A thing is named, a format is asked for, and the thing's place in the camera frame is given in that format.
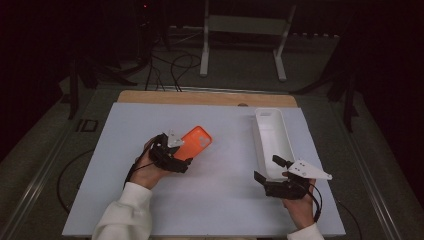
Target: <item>orange object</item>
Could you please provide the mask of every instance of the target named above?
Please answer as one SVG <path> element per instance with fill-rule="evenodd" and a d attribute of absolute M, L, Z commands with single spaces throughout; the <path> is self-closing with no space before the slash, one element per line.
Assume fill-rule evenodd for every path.
<path fill-rule="evenodd" d="M 194 158 L 212 143 L 212 137 L 200 126 L 194 127 L 181 140 L 184 145 L 174 154 L 174 158 L 183 161 Z"/>

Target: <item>human hand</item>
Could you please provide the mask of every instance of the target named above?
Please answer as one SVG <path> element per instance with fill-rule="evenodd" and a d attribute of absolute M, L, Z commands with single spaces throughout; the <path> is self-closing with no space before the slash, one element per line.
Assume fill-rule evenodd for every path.
<path fill-rule="evenodd" d="M 149 149 L 147 149 L 146 153 L 141 157 L 141 159 L 136 159 L 135 169 L 138 170 L 134 171 L 130 177 L 130 182 L 143 186 L 147 189 L 152 189 L 154 186 L 156 186 L 156 184 L 162 177 L 171 173 L 169 171 L 156 167 L 153 164 L 153 161 L 149 158 L 150 144 L 153 140 L 153 138 L 150 139 L 144 145 L 144 149 Z"/>
<path fill-rule="evenodd" d="M 309 180 L 309 183 L 312 185 L 315 185 L 315 182 L 315 179 Z M 309 187 L 311 193 L 314 190 L 312 185 Z M 313 200 L 311 196 L 306 194 L 302 199 L 282 199 L 282 201 L 298 230 L 309 227 L 315 223 L 312 209 Z"/>

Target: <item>white sleeve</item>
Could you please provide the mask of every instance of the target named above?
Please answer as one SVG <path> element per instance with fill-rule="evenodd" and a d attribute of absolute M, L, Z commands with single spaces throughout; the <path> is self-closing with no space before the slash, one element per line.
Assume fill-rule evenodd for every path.
<path fill-rule="evenodd" d="M 152 230 L 149 203 L 152 192 L 127 182 L 121 198 L 112 202 L 97 224 L 92 239 L 147 240 Z"/>
<path fill-rule="evenodd" d="M 287 235 L 288 240 L 324 240 L 321 233 L 318 230 L 316 223 L 313 225 L 299 230 L 297 232 Z"/>

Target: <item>cable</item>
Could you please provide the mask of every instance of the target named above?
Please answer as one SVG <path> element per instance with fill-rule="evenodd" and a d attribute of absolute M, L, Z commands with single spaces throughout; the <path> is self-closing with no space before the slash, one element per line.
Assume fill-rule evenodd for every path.
<path fill-rule="evenodd" d="M 340 206 L 342 206 L 349 213 L 349 215 L 352 217 L 353 221 L 355 221 L 356 227 L 358 228 L 359 240 L 362 240 L 362 231 L 361 231 L 361 228 L 359 227 L 358 220 L 355 218 L 353 213 L 345 205 L 342 204 L 341 201 L 339 201 L 338 199 L 335 199 L 335 200 Z"/>
<path fill-rule="evenodd" d="M 137 161 L 136 161 L 136 163 L 135 164 L 137 164 L 137 162 L 138 161 L 140 161 L 143 157 L 144 157 L 144 155 L 147 153 L 147 150 L 149 150 L 150 148 L 152 148 L 152 146 L 153 146 L 153 143 L 156 141 L 158 139 L 158 136 L 156 136 L 156 137 L 154 137 L 153 139 L 151 139 L 150 140 L 150 142 L 148 142 L 147 143 L 147 145 L 144 147 L 144 149 L 143 149 L 143 152 L 140 154 L 140 156 L 137 158 Z M 146 165 L 143 165 L 143 166 L 140 166 L 140 167 L 138 167 L 138 168 L 136 168 L 136 169 L 134 169 L 132 172 L 131 172 L 131 175 L 134 173 L 134 172 L 136 172 L 136 171 L 138 171 L 138 170 L 140 170 L 140 169 L 142 169 L 142 168 L 145 168 L 145 167 L 147 167 L 147 166 L 150 166 L 150 165 L 152 165 L 152 164 L 154 164 L 155 162 L 151 162 L 151 163 L 148 163 L 148 164 L 146 164 Z"/>
<path fill-rule="evenodd" d="M 165 59 L 163 59 L 163 58 L 160 58 L 160 57 L 158 57 L 158 56 L 155 56 L 155 55 L 151 55 L 151 57 L 152 58 L 155 58 L 155 59 L 158 59 L 158 60 L 160 60 L 160 61 L 162 61 L 162 62 L 165 62 L 165 63 L 168 63 L 168 64 L 170 64 L 171 66 L 170 66 L 170 73 L 171 73 L 171 76 L 172 76 L 172 80 L 173 80 L 173 82 L 174 82 L 174 86 L 175 86 L 175 90 L 177 91 L 177 92 L 182 92 L 182 89 L 181 89 L 181 87 L 180 87 L 180 85 L 179 85 L 179 81 L 180 81 L 180 79 L 182 78 L 182 76 L 184 75 L 184 74 L 186 74 L 191 68 L 195 68 L 195 67 L 198 67 L 198 66 L 200 66 L 200 64 L 201 64 L 201 60 L 200 60 L 200 57 L 199 56 L 196 56 L 196 55 L 194 55 L 194 54 L 191 54 L 191 53 L 189 53 L 189 52 L 187 52 L 187 51 L 184 51 L 184 50 L 174 50 L 174 51 L 176 51 L 176 52 L 183 52 L 184 54 L 183 55 L 181 55 L 181 56 L 178 56 L 178 57 L 176 57 L 172 62 L 170 62 L 170 61 L 167 61 L 167 60 L 165 60 Z M 184 58 L 184 57 L 190 57 L 190 64 L 189 65 L 187 65 L 187 66 L 184 66 L 184 65 L 179 65 L 179 64 L 177 64 L 176 62 L 178 61 L 178 60 L 180 60 L 180 59 L 182 59 L 182 58 Z M 193 62 L 194 62 L 194 58 L 197 58 L 198 59 L 198 62 L 196 63 L 196 64 L 193 64 Z M 153 60 L 151 60 L 151 69 L 153 68 L 153 69 L 155 69 L 155 71 L 156 71 L 156 75 L 157 75 L 157 87 L 156 87 L 156 90 L 159 88 L 159 84 L 162 86 L 162 89 L 165 91 L 165 88 L 164 88 L 164 86 L 163 86 L 163 84 L 162 84 L 162 82 L 161 82 L 161 80 L 160 80 L 160 71 L 159 71 L 159 69 L 158 68 L 156 68 L 156 67 L 154 67 L 153 66 Z M 179 74 L 178 76 L 176 76 L 175 75 L 175 72 L 174 72 L 174 70 L 175 70 L 175 68 L 176 67 L 178 67 L 178 68 L 183 68 L 184 69 L 184 71 L 181 73 L 181 74 Z M 148 84 L 149 84 L 149 81 L 150 81 L 150 72 L 151 72 L 151 69 L 150 69 L 150 71 L 149 71 L 149 76 L 148 76 L 148 79 L 147 79 L 147 82 L 146 82 L 146 86 L 145 86 L 145 90 L 147 90 L 147 86 L 148 86 Z"/>
<path fill-rule="evenodd" d="M 76 160 L 78 160 L 80 157 L 84 156 L 85 154 L 90 153 L 90 152 L 93 152 L 93 151 L 94 151 L 94 149 L 90 149 L 90 150 L 88 150 L 88 151 L 85 151 L 85 152 L 81 153 L 80 155 L 76 156 L 75 158 L 73 158 L 71 161 L 69 161 L 69 162 L 65 165 L 65 167 L 62 169 L 62 171 L 61 171 L 61 172 L 60 172 L 60 174 L 59 174 L 59 178 L 58 178 L 58 180 L 57 180 L 57 182 L 56 182 L 56 196 L 57 196 L 57 198 L 58 198 L 58 200 L 59 200 L 60 205 L 62 205 L 63 209 L 64 209 L 64 210 L 66 211 L 66 213 L 68 213 L 68 214 L 70 213 L 70 210 L 69 210 L 68 206 L 66 206 L 66 204 L 64 203 L 64 201 L 63 201 L 63 199 L 62 199 L 62 196 L 60 195 L 60 182 L 61 182 L 62 176 L 63 176 L 63 174 L 65 173 L 66 169 L 68 169 L 68 167 L 69 167 L 72 163 L 74 163 Z"/>
<path fill-rule="evenodd" d="M 303 190 L 305 190 L 306 194 L 308 194 L 312 200 L 314 201 L 317 209 L 315 210 L 315 215 L 314 215 L 314 221 L 318 222 L 319 217 L 321 216 L 321 210 L 322 210 L 322 196 L 321 193 L 318 191 L 318 189 L 315 187 L 315 185 L 309 183 L 310 186 L 313 186 L 315 189 L 317 189 L 320 199 L 321 199 L 321 204 L 318 203 L 318 200 L 315 198 L 314 194 L 312 194 L 312 192 L 310 192 L 308 189 L 306 189 L 302 184 L 296 182 L 296 181 L 291 181 L 292 183 L 296 184 L 297 186 L 301 187 Z"/>

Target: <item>white rectangular container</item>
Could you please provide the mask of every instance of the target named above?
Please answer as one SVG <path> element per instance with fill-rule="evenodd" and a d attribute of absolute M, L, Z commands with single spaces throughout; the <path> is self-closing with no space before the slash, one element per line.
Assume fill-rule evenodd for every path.
<path fill-rule="evenodd" d="M 258 157 L 259 172 L 274 181 L 283 181 L 287 171 L 272 161 L 273 155 L 294 162 L 293 151 L 284 124 L 283 114 L 277 108 L 258 108 L 255 110 L 256 122 L 253 133 Z"/>

